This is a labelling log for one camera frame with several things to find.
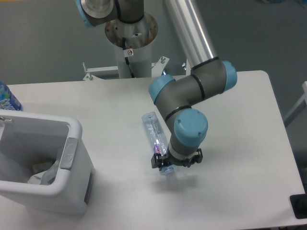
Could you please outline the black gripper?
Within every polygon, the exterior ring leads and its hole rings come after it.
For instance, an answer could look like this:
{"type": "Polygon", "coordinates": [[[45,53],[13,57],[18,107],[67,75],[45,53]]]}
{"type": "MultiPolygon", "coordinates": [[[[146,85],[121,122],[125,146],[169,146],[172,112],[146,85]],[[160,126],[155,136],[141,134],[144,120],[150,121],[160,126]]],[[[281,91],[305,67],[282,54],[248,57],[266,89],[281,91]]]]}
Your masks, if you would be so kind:
{"type": "Polygon", "coordinates": [[[195,153],[191,156],[183,156],[183,159],[176,158],[171,154],[170,151],[167,151],[166,156],[160,153],[154,153],[151,158],[151,166],[153,169],[167,167],[170,164],[176,166],[190,167],[196,163],[201,163],[203,159],[203,153],[201,148],[198,148],[195,153]]]}

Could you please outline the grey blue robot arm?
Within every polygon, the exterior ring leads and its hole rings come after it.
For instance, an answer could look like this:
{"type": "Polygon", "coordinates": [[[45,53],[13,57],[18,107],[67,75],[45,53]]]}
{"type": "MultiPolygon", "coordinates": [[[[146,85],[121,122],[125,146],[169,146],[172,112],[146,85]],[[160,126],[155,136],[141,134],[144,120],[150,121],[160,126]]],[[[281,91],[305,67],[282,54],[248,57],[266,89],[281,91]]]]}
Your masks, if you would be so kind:
{"type": "MultiPolygon", "coordinates": [[[[120,78],[152,75],[150,45],[158,25],[145,12],[142,0],[78,0],[76,6],[86,26],[105,25],[115,48],[120,78]]],[[[193,0],[166,0],[165,6],[190,64],[190,74],[180,80],[171,75],[154,78],[149,94],[171,137],[165,153],[152,156],[153,168],[190,167],[202,161],[200,144],[208,121],[193,105],[233,88],[236,69],[216,55],[198,7],[193,0]]]]}

